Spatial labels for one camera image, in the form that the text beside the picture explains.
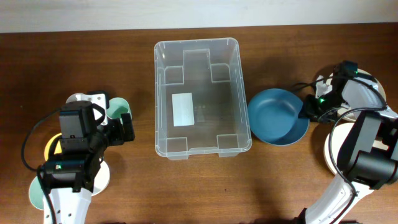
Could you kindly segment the beige large bowl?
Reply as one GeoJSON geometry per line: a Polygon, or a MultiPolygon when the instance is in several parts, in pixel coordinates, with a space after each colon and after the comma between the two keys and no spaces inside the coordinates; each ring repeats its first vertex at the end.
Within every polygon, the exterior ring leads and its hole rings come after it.
{"type": "Polygon", "coordinates": [[[336,112],[337,116],[346,113],[345,120],[353,122],[359,116],[359,112],[354,112],[354,109],[385,109],[384,90],[370,73],[359,68],[352,70],[338,67],[332,75],[333,89],[327,94],[335,94],[342,98],[341,108],[336,112]]]}

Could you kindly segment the clear plastic storage bin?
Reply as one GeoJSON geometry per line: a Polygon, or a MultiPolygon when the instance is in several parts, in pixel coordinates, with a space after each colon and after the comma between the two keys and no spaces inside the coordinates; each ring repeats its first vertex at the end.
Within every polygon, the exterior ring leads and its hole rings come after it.
{"type": "Polygon", "coordinates": [[[170,160],[252,146],[238,41],[232,37],[161,41],[154,46],[155,151],[170,160]],[[191,93],[195,124],[175,127],[172,94],[191,93]]]}

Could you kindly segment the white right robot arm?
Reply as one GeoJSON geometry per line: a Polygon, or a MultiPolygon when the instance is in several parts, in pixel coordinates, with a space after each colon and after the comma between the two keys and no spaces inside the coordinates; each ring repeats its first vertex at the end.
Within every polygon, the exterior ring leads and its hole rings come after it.
{"type": "Polygon", "coordinates": [[[335,111],[346,105],[356,121],[338,155],[330,156],[336,176],[299,216],[302,223],[335,223],[362,197],[397,180],[397,114],[376,82],[344,61],[331,76],[313,82],[315,94],[308,102],[281,89],[262,91],[247,102],[239,60],[156,60],[155,151],[170,159],[236,156],[250,149],[253,134],[273,145],[289,145],[288,134],[311,119],[339,122],[335,111]]]}

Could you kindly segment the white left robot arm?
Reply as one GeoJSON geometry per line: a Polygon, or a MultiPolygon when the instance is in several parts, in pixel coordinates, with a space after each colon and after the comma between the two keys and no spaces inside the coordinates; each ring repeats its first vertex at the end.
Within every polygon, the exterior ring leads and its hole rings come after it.
{"type": "Polygon", "coordinates": [[[60,108],[61,136],[37,170],[44,193],[44,223],[84,223],[104,152],[135,138],[129,113],[101,123],[104,108],[73,101],[60,108]]]}

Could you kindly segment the green plastic cup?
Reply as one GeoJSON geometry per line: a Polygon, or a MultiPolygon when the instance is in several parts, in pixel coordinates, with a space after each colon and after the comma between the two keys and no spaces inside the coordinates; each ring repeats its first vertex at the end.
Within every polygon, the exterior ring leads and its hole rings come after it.
{"type": "Polygon", "coordinates": [[[110,99],[109,108],[106,112],[108,117],[111,119],[121,119],[122,114],[129,114],[132,116],[129,103],[124,98],[120,97],[110,99]]]}

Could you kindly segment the dark blue bowl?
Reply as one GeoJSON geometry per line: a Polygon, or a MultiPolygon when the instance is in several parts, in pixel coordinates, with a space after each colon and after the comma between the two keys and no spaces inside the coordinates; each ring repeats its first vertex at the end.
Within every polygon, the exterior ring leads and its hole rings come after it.
{"type": "Polygon", "coordinates": [[[303,101],[290,91],[271,88],[256,94],[248,104],[252,133],[261,141],[288,146],[301,140],[310,121],[299,113],[303,101]]]}

